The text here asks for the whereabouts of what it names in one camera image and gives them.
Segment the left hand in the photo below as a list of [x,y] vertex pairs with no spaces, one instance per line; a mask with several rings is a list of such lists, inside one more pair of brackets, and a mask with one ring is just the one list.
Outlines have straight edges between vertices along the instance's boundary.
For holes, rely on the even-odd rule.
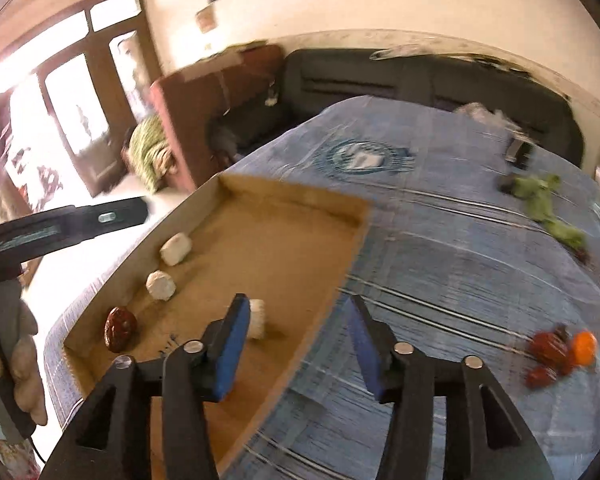
[[8,357],[8,367],[5,367],[0,358],[0,378],[9,370],[15,384],[12,394],[15,404],[20,411],[31,416],[36,426],[46,426],[48,417],[44,387],[33,339],[38,333],[38,322],[23,300],[20,301],[18,320],[19,335]]

